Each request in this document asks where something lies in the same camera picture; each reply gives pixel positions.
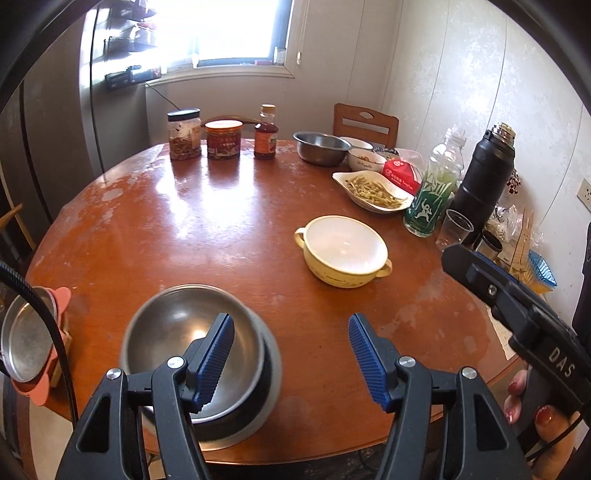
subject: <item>plate of food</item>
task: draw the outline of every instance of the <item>plate of food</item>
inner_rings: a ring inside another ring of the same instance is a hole
[[[347,191],[351,200],[370,212],[398,212],[406,210],[413,202],[410,193],[376,171],[337,172],[333,173],[333,179]]]

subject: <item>shredded vegetable dish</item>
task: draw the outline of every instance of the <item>shredded vegetable dish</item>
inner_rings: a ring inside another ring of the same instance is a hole
[[[347,180],[347,189],[356,197],[382,208],[396,209],[404,203],[388,192],[381,183],[369,181],[364,176]]]

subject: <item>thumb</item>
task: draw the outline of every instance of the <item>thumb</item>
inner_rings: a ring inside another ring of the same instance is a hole
[[[570,426],[569,419],[556,408],[546,405],[535,414],[535,429],[545,442],[551,442]],[[540,456],[533,469],[534,477],[539,480],[555,480],[562,471],[574,447],[575,432],[554,445]]]

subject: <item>white wall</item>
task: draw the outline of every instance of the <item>white wall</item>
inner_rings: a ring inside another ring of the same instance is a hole
[[[400,0],[400,28],[381,110],[400,119],[398,146],[429,155],[446,128],[466,129],[465,163],[496,121],[517,132],[519,202],[534,208],[571,321],[591,214],[576,198],[591,179],[591,118],[551,58],[487,0]]]
[[[399,0],[311,0],[301,65],[293,79],[217,77],[157,86],[180,108],[200,108],[202,118],[256,117],[262,103],[277,106],[280,138],[300,130],[332,132],[338,102],[378,108],[384,94]],[[168,141],[171,105],[146,90],[152,144]],[[252,135],[246,131],[245,136]]]

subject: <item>clear plastic cup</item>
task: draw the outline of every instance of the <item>clear plastic cup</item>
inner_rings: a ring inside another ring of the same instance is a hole
[[[460,212],[448,209],[435,245],[440,251],[444,251],[453,244],[462,243],[469,233],[474,231],[471,221]]]

